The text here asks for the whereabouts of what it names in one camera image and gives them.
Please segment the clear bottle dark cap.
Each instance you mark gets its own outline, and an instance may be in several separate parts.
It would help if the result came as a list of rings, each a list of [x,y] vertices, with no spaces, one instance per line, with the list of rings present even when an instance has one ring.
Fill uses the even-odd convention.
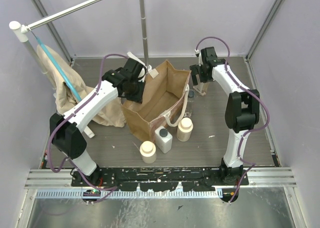
[[[189,90],[189,92],[188,92],[187,102],[188,102],[189,104],[191,104],[191,103],[194,102],[194,100],[195,100],[195,92],[194,92],[193,89],[191,89],[191,90]]]

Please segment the teal hanger rod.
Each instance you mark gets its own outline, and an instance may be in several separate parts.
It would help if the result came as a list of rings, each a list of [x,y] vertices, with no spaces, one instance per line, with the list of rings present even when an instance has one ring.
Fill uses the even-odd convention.
[[[50,53],[50,51],[47,49],[47,47],[42,43],[42,41],[37,36],[35,36],[35,39],[38,42],[38,44],[40,45],[40,47],[42,48],[42,50],[44,51],[44,53],[47,55],[49,60],[52,62],[52,64],[54,65],[54,67],[56,68],[58,73],[61,75],[61,77],[65,81],[67,87],[70,89],[71,93],[75,96],[76,100],[81,101],[82,98],[80,97],[79,93],[77,92],[77,90],[75,89],[75,87],[73,86],[71,81],[68,79],[67,75],[64,73],[64,71],[62,70],[62,68],[60,67],[58,62],[56,61],[56,59],[53,57],[53,55]]]

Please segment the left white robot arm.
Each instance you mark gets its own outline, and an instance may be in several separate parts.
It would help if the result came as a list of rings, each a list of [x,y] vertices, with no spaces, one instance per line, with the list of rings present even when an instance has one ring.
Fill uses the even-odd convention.
[[[50,117],[49,145],[54,145],[72,161],[88,186],[99,183],[100,173],[87,151],[87,142],[82,135],[85,127],[117,98],[142,103],[147,72],[148,68],[142,62],[128,58],[123,67],[101,73],[98,85],[75,107],[63,115],[55,113]]]

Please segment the beige bottle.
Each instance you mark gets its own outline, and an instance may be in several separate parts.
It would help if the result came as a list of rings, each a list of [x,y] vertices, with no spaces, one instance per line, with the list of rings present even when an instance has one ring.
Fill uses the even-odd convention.
[[[146,164],[152,164],[156,161],[156,146],[151,141],[144,141],[139,148],[141,158]]]
[[[181,142],[187,142],[193,130],[193,122],[190,118],[184,117],[178,124],[177,139]]]

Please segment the white square bottle dark cap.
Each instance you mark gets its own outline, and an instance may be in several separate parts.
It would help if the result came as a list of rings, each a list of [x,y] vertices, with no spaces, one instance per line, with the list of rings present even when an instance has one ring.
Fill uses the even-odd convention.
[[[164,153],[168,153],[172,148],[173,136],[168,130],[160,126],[155,130],[155,144]]]

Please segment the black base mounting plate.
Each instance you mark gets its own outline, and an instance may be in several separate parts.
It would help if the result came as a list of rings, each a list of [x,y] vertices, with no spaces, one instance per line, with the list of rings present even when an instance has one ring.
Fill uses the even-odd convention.
[[[215,167],[104,167],[90,179],[96,187],[117,187],[120,191],[214,191],[215,186],[236,186],[240,176],[222,179]]]

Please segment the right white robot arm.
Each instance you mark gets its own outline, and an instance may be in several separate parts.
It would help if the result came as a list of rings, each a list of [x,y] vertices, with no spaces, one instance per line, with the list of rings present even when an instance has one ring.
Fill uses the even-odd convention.
[[[198,64],[189,67],[194,87],[216,81],[228,96],[224,119],[229,136],[218,177],[223,184],[231,185],[243,174],[248,132],[260,119],[260,103],[255,99],[260,94],[256,89],[253,94],[246,92],[249,88],[235,76],[225,59],[218,58],[213,46],[196,49],[195,55]]]

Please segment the clear bottle white cap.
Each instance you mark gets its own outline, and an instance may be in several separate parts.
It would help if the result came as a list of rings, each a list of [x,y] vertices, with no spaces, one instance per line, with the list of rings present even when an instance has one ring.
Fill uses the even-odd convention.
[[[202,83],[200,82],[198,85],[194,85],[193,89],[201,96],[205,96],[207,94],[209,87],[209,83]]]

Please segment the brown canvas tote bag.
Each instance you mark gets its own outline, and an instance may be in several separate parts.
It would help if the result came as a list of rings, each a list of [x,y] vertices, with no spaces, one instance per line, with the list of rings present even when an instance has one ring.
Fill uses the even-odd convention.
[[[142,103],[127,100],[121,107],[126,124],[137,139],[154,142],[157,128],[177,126],[172,120],[177,114],[178,120],[184,115],[190,75],[190,71],[175,69],[168,60],[146,75]]]

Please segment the white metal clothes rack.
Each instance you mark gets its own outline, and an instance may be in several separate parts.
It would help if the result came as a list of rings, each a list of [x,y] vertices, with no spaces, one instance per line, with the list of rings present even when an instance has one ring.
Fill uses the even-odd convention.
[[[62,17],[65,17],[69,14],[72,14],[76,11],[79,11],[81,9],[84,9],[90,5],[93,5],[95,3],[98,3],[102,0],[86,0],[82,3],[76,4],[70,8],[64,9],[60,12],[57,12],[52,15],[48,15],[38,21],[35,21],[29,25],[22,25],[18,21],[11,21],[9,23],[9,28],[13,31],[13,33],[16,35],[18,40],[21,43],[24,43],[25,45],[29,44],[29,39],[26,35],[26,33],[32,31],[33,29],[36,29],[38,27],[41,27],[43,25],[46,25],[52,21],[55,21],[57,19],[60,19]],[[144,61],[142,62],[139,58],[137,58],[135,55],[133,55],[131,52],[128,52],[127,55],[140,62],[142,65],[144,65],[145,71],[141,74],[145,76],[149,71],[152,70],[152,66],[149,65],[149,52],[148,52],[148,38],[147,38],[147,25],[146,25],[146,14],[145,14],[145,0],[139,0],[139,6],[140,6],[140,20],[141,20],[141,29],[142,29],[142,43],[143,43],[143,52],[144,52]]]

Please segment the beige bottle front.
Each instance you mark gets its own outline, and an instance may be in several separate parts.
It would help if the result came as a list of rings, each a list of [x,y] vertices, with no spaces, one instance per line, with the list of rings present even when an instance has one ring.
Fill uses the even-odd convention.
[[[156,161],[156,146],[151,141],[144,141],[139,148],[141,158],[146,164],[152,164]]]

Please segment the aluminium front rail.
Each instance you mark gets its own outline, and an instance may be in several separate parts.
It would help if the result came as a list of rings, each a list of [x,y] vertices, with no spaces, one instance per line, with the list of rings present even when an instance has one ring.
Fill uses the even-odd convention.
[[[234,188],[245,187],[296,187],[293,172],[288,167],[254,167],[237,178],[219,178],[216,167],[105,167],[98,172],[98,187],[130,186],[140,184],[171,183],[173,188],[190,184],[192,187]],[[26,189],[80,188],[86,184],[76,169],[32,169],[27,177]]]

